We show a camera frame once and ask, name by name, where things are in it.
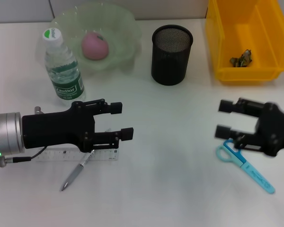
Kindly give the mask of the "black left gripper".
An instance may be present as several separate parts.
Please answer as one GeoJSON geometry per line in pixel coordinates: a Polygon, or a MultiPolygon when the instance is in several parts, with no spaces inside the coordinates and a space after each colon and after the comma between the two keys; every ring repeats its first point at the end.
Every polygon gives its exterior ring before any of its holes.
{"type": "Polygon", "coordinates": [[[119,141],[133,139],[133,128],[95,132],[95,115],[121,114],[123,104],[108,104],[105,99],[76,101],[63,112],[25,115],[22,135],[27,149],[72,144],[82,152],[117,149],[119,141]]]}

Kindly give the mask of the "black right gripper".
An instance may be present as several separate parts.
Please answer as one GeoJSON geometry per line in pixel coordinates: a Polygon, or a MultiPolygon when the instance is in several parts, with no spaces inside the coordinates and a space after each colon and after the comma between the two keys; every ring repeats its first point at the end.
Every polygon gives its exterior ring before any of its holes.
{"type": "Polygon", "coordinates": [[[221,100],[219,112],[239,113],[259,117],[255,134],[232,130],[230,127],[217,125],[215,138],[231,140],[236,149],[262,151],[275,157],[284,149],[284,112],[275,103],[259,103],[239,98],[236,103],[221,100]]]}

